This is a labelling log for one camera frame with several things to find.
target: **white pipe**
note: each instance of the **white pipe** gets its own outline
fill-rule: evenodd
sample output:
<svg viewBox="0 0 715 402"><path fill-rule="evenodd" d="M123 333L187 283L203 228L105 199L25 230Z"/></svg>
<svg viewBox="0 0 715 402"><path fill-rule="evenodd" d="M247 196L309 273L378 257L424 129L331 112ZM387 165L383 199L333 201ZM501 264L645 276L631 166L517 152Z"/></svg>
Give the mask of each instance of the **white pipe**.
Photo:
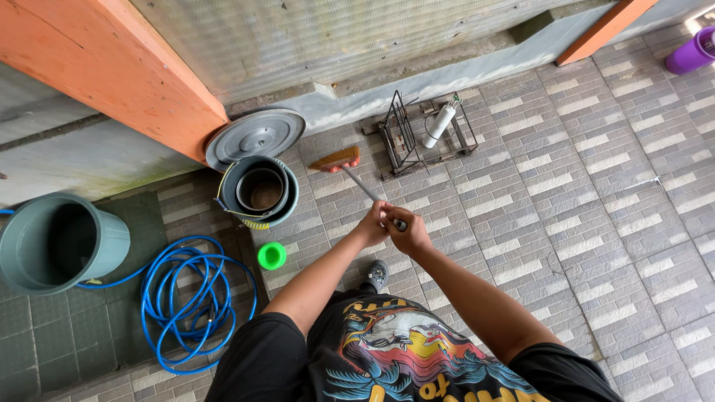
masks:
<svg viewBox="0 0 715 402"><path fill-rule="evenodd" d="M454 117L455 113L456 110L454 110L454 108L450 105L446 104L442 106L440 114L437 115L437 118L432 123L432 126L430 126L430 129L427 131L427 134L424 138L422 138L422 144L425 147L431 148L435 146L437 140L440 139L442 132L444 132L445 128L447 127L447 124L449 124L449 121L452 119L452 117Z"/></svg>

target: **purple container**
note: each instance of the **purple container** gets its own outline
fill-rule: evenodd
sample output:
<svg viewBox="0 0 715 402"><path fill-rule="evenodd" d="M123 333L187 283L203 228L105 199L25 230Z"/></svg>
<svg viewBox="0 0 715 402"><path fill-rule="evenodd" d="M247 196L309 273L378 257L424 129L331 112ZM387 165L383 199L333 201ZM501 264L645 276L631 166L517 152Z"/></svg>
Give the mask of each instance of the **purple container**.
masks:
<svg viewBox="0 0 715 402"><path fill-rule="evenodd" d="M683 75L715 62L715 56L705 52L703 42L712 35L715 26L706 26L693 39L685 42L666 57L666 67L673 74Z"/></svg>

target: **orange wooden post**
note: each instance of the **orange wooden post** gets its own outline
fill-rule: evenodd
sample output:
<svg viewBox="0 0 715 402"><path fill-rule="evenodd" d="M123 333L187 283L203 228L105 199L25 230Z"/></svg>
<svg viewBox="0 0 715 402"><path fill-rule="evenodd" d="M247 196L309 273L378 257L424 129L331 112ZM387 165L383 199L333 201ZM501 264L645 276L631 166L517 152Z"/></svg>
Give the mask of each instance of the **orange wooden post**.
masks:
<svg viewBox="0 0 715 402"><path fill-rule="evenodd" d="M617 33L648 11L658 0L621 0L556 59L563 66L591 56Z"/></svg>
<svg viewBox="0 0 715 402"><path fill-rule="evenodd" d="M228 122L129 0L0 1L0 57L202 163L207 136Z"/></svg>

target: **hand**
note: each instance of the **hand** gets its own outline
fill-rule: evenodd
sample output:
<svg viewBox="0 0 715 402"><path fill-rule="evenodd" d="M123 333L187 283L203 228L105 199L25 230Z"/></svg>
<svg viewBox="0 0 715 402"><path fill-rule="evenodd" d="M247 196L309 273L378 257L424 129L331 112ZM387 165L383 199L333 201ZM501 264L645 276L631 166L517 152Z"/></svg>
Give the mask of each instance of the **hand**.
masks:
<svg viewBox="0 0 715 402"><path fill-rule="evenodd" d="M390 236L388 230L380 224L380 218L385 215L383 212L385 206L392 206L392 204L382 200L373 202L368 214L350 232L349 235L355 236L362 242L363 248L378 245Z"/></svg>
<svg viewBox="0 0 715 402"><path fill-rule="evenodd" d="M380 221L388 229L390 237L399 251L412 257L419 251L434 250L435 246L432 245L432 240L427 234L421 216L400 207L384 206L383 209L387 211L387 215ZM406 231L401 232L395 227L395 223L393 223L395 218L407 223Z"/></svg>

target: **orange bristles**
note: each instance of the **orange bristles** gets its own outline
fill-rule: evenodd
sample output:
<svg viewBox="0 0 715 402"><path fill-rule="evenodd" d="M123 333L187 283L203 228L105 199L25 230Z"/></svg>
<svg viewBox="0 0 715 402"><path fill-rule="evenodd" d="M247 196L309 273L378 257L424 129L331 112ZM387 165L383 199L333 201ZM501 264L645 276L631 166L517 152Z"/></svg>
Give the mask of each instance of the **orange bristles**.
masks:
<svg viewBox="0 0 715 402"><path fill-rule="evenodd" d="M341 149L332 154L320 158L311 163L308 168L323 172L335 173L342 166L355 166L360 162L360 148L353 145L349 148Z"/></svg>

